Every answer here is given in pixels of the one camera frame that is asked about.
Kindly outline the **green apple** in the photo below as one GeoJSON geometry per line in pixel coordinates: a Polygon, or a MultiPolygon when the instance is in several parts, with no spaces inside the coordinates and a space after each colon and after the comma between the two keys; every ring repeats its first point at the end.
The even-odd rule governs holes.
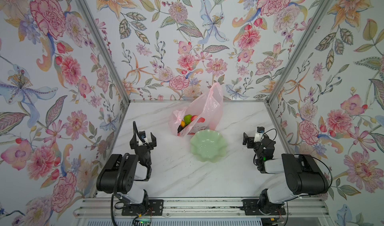
{"type": "Polygon", "coordinates": [[[184,122],[185,122],[185,125],[189,125],[191,122],[192,122],[192,115],[186,115],[184,117],[184,122]]]}

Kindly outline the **red apple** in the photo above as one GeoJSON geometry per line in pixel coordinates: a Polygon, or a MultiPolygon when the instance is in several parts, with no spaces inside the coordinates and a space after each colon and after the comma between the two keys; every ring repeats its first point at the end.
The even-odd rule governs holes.
{"type": "Polygon", "coordinates": [[[192,121],[192,122],[195,121],[198,117],[199,117],[199,116],[192,116],[192,117],[191,117],[191,121],[192,121]]]}

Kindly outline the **pink plastic bag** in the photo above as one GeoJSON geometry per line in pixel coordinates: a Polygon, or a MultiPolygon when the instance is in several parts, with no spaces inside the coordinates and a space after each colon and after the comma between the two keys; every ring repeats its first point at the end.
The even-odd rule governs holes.
{"type": "Polygon", "coordinates": [[[187,107],[182,107],[172,112],[169,122],[171,134],[178,137],[194,135],[199,131],[215,130],[224,113],[224,95],[222,86],[217,82],[211,89],[187,107]],[[178,127],[186,115],[199,116],[195,121],[186,125],[178,134],[178,127]]]}

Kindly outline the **purple grape bunch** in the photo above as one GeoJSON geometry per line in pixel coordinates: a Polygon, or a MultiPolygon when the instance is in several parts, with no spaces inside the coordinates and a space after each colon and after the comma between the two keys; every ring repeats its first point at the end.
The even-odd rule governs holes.
{"type": "Polygon", "coordinates": [[[180,126],[178,127],[178,134],[179,134],[180,132],[182,132],[182,131],[184,130],[184,128],[186,128],[186,126],[183,127],[183,126],[180,125],[180,126]]]}

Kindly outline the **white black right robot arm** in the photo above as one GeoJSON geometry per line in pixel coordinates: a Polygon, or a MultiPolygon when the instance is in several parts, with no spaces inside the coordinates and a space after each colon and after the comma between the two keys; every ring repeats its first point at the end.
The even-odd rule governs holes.
{"type": "Polygon", "coordinates": [[[325,194],[331,183],[322,173],[316,158],[310,155],[282,154],[274,157],[275,140],[259,128],[254,137],[243,134],[243,145],[254,150],[254,165],[262,174],[278,175],[282,183],[264,189],[257,202],[243,200],[245,211],[257,210],[261,215],[282,212],[284,204],[303,196],[325,194]]]}

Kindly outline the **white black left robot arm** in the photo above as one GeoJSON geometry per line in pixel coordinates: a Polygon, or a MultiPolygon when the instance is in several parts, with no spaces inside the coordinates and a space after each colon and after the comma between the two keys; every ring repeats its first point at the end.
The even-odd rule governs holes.
{"type": "Polygon", "coordinates": [[[96,187],[99,192],[111,194],[124,204],[124,208],[145,212],[149,208],[148,193],[139,188],[135,181],[147,182],[152,174],[151,151],[157,146],[157,139],[146,132],[134,133],[130,147],[133,155],[112,154],[97,178],[96,187]]]}

